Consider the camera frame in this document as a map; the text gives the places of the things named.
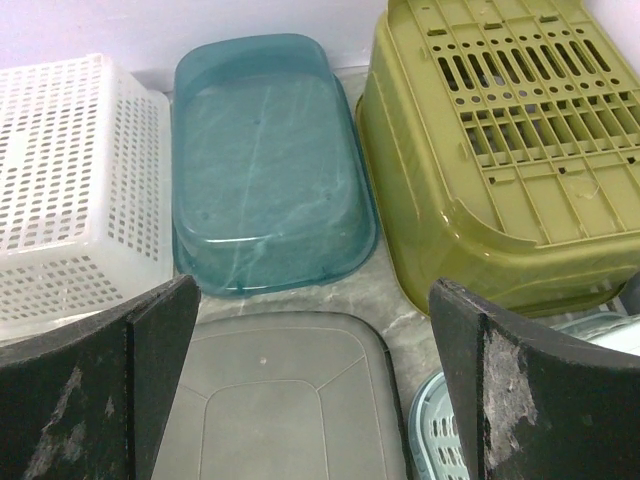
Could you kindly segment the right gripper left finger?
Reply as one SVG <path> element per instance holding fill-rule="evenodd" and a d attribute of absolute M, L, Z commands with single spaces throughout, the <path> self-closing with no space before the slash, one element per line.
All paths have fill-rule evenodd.
<path fill-rule="evenodd" d="M 200 299 L 180 275 L 2 347 L 2 478 L 151 478 Z"/>

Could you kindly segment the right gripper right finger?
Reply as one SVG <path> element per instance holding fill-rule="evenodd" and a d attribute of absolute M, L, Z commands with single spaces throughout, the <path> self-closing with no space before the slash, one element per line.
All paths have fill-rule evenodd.
<path fill-rule="evenodd" d="M 639 358 L 441 278 L 429 315 L 473 479 L 636 479 Z"/>

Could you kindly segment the light blue perforated basket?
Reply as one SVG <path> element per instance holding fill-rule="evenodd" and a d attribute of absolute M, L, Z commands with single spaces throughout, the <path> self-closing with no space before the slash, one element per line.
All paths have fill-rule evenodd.
<path fill-rule="evenodd" d="M 639 317 L 609 310 L 563 315 L 555 330 L 578 339 L 637 355 Z M 409 440 L 421 479 L 467 479 L 469 473 L 458 435 L 446 379 L 436 372 L 421 385 L 412 402 Z"/>

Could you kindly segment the grey plastic tub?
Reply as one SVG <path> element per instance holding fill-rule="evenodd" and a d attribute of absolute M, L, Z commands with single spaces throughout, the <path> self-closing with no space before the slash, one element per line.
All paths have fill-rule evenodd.
<path fill-rule="evenodd" d="M 153 475 L 409 478 L 386 343 L 344 313 L 262 313 L 197 325 Z"/>

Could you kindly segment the white perforated basket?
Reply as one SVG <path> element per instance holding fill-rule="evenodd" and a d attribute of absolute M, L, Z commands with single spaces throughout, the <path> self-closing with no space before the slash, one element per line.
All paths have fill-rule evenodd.
<path fill-rule="evenodd" d="M 1 73 L 1 340 L 173 274 L 168 98 L 94 54 Z"/>

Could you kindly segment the olive green plastic basket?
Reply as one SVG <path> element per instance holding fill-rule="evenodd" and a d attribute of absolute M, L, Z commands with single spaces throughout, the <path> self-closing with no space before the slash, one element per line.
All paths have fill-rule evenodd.
<path fill-rule="evenodd" d="M 639 269 L 639 80 L 581 1 L 391 1 L 356 124 L 397 281 L 529 317 Z"/>

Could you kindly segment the teal transparent plastic tub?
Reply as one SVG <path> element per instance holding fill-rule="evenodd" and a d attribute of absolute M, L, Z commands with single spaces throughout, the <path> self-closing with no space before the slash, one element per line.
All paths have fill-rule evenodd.
<path fill-rule="evenodd" d="M 203 45 L 174 77 L 174 262 L 211 296 L 331 283 L 378 234 L 351 109 L 300 34 Z"/>

